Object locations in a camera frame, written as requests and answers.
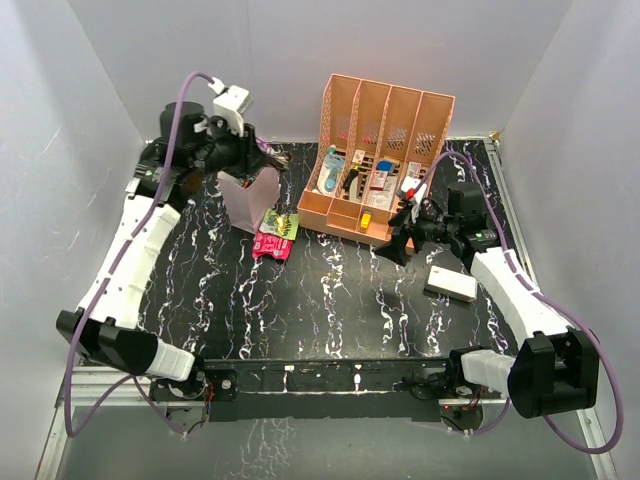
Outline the pale pink paper bag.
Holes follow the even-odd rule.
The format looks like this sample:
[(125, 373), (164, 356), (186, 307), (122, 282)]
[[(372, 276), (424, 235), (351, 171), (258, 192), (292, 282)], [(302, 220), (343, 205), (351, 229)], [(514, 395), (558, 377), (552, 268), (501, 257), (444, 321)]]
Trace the pale pink paper bag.
[(217, 174), (217, 183), (231, 225), (252, 234), (280, 197), (280, 174), (272, 167), (264, 167), (247, 187), (225, 172)]

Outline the pink candy packet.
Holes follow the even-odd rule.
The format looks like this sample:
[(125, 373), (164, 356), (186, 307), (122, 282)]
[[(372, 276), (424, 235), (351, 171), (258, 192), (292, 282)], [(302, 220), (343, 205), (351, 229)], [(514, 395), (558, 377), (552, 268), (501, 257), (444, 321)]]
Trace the pink candy packet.
[(258, 231), (254, 236), (252, 257), (258, 259), (270, 256), (277, 261), (286, 261), (290, 256), (292, 245), (291, 240)]

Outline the purple M&M's packet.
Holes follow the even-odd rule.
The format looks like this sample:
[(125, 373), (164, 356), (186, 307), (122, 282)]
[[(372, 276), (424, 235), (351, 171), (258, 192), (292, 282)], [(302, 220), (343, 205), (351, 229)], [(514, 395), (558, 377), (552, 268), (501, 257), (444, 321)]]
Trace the purple M&M's packet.
[(257, 138), (256, 143), (260, 150), (267, 156), (270, 164), (280, 170), (286, 171), (291, 166), (292, 156), (291, 153), (285, 150), (278, 150), (271, 144)]

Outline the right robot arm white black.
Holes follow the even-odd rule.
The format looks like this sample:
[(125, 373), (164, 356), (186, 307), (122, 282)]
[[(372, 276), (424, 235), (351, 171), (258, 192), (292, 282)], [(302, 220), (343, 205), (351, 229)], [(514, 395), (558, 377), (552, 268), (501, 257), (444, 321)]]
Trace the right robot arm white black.
[(466, 397), (484, 386), (508, 397), (524, 418), (593, 407), (599, 376), (594, 343), (538, 299), (538, 289), (490, 223), (481, 187), (450, 184), (447, 207), (433, 213), (423, 205), (424, 191), (415, 179), (403, 182), (401, 208), (389, 221), (390, 240), (376, 254), (404, 266), (408, 245), (448, 245), (497, 305), (519, 348), (516, 356), (484, 347), (452, 351), (442, 376), (447, 388)]

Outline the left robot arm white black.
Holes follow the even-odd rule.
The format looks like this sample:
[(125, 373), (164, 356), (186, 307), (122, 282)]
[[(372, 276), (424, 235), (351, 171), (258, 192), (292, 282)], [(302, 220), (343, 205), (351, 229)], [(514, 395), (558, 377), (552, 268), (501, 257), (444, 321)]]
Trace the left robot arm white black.
[(195, 102), (165, 106), (161, 134), (140, 154), (97, 278), (76, 309), (56, 320), (72, 355), (158, 378), (186, 399), (204, 392), (201, 359), (140, 329), (138, 314), (162, 247), (204, 177), (219, 171), (245, 177), (264, 164), (244, 110), (223, 100), (214, 101), (212, 115)]

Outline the green candy packet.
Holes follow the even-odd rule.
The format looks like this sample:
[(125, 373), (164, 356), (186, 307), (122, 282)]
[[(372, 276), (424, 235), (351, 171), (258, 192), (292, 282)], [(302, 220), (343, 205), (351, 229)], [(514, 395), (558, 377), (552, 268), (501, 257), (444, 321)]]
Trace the green candy packet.
[(299, 228), (297, 214), (278, 214), (274, 209), (266, 210), (259, 231), (279, 238), (294, 241)]

